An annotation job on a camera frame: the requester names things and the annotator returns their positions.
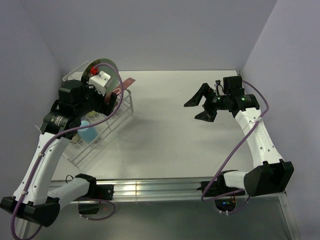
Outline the pink polka dot plate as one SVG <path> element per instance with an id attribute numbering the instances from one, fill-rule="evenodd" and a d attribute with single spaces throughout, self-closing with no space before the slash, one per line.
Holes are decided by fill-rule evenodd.
<path id="1" fill-rule="evenodd" d="M 131 86 L 136 80 L 129 77 L 122 82 L 123 89 L 126 90 L 129 86 Z M 115 93 L 117 96 L 121 94 L 121 87 L 118 85 L 112 92 L 108 93 L 104 98 L 104 103 L 107 104 L 110 101 L 111 94 Z"/>

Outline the teal floral plate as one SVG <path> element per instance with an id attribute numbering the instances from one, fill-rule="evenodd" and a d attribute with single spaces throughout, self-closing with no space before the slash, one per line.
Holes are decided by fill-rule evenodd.
<path id="1" fill-rule="evenodd" d="M 118 85 L 118 68 L 116 64 L 108 58 L 99 58 L 91 62 L 83 71 L 81 76 L 81 82 L 84 84 L 89 84 L 89 78 L 91 77 L 90 71 L 92 67 L 98 68 L 100 71 L 104 71 L 111 76 L 112 84 L 110 90 L 107 91 L 107 94 L 111 93 Z"/>

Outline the light blue mug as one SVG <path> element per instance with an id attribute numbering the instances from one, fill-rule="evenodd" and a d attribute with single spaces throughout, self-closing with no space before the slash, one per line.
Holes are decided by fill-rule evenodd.
<path id="1" fill-rule="evenodd" d="M 92 141 L 94 141 L 98 137 L 98 132 L 96 128 L 93 127 L 87 127 L 87 128 L 82 128 L 78 129 L 77 133 L 79 137 L 86 143 L 90 144 Z"/>

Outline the stainless steel cup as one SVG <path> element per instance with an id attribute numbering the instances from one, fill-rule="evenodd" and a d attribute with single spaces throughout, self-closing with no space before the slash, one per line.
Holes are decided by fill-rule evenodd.
<path id="1" fill-rule="evenodd" d="M 77 143 L 79 140 L 80 140 L 80 137 L 79 137 L 78 134 L 76 134 L 76 135 L 70 140 L 70 142 L 71 142 L 71 143 Z"/>

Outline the yellow green mug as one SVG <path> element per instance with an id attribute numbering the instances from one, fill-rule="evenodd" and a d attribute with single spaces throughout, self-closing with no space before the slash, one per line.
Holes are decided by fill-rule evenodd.
<path id="1" fill-rule="evenodd" d="M 98 119 L 100 115 L 96 111 L 91 111 L 85 115 L 89 119 Z"/>

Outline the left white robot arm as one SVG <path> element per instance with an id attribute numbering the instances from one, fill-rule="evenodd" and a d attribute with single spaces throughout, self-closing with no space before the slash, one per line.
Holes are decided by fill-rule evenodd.
<path id="1" fill-rule="evenodd" d="M 43 119 L 38 146 L 26 175 L 14 194 L 1 200 L 1 209 L 12 215 L 13 222 L 20 218 L 49 227 L 72 201 L 96 197 L 96 178 L 83 173 L 56 190 L 49 191 L 49 186 L 63 152 L 82 129 L 81 119 L 92 111 L 109 119 L 123 99 L 114 92 L 109 93 L 108 102 L 105 98 L 96 83 L 68 80 L 61 85 L 58 99 Z"/>

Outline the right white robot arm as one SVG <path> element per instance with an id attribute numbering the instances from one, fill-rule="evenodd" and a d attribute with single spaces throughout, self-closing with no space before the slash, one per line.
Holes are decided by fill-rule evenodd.
<path id="1" fill-rule="evenodd" d="M 228 111 L 243 131 L 243 139 L 236 145 L 218 169 L 212 180 L 202 189 L 201 200 L 208 202 L 221 197 L 245 192 L 250 197 L 284 192 L 294 172 L 292 162 L 285 161 L 276 149 L 254 94 L 247 94 L 243 87 L 247 81 L 240 75 L 229 76 L 215 82 L 215 88 L 203 83 L 184 107 L 198 106 L 202 98 L 203 111 L 194 118 L 212 123 L 219 111 Z M 245 172 L 224 168 L 243 143 L 251 152 L 253 169 Z"/>

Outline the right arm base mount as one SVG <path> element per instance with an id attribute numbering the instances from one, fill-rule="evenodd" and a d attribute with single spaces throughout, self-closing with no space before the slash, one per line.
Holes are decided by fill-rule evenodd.
<path id="1" fill-rule="evenodd" d="M 205 193 L 205 198 L 214 198 L 223 194 L 228 194 L 222 198 L 214 200 L 214 206 L 219 214 L 230 214 L 237 211 L 237 196 L 244 196 L 245 192 L 240 191 L 236 187 L 228 187 L 222 175 L 217 177 L 212 185 L 209 187 L 208 191 Z"/>

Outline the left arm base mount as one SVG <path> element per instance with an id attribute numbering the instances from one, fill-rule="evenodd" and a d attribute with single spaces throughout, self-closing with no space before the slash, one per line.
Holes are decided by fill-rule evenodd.
<path id="1" fill-rule="evenodd" d="M 113 199 L 113 184 L 98 184 L 92 196 L 79 198 L 78 213 L 89 219 L 109 218 L 116 211 Z"/>

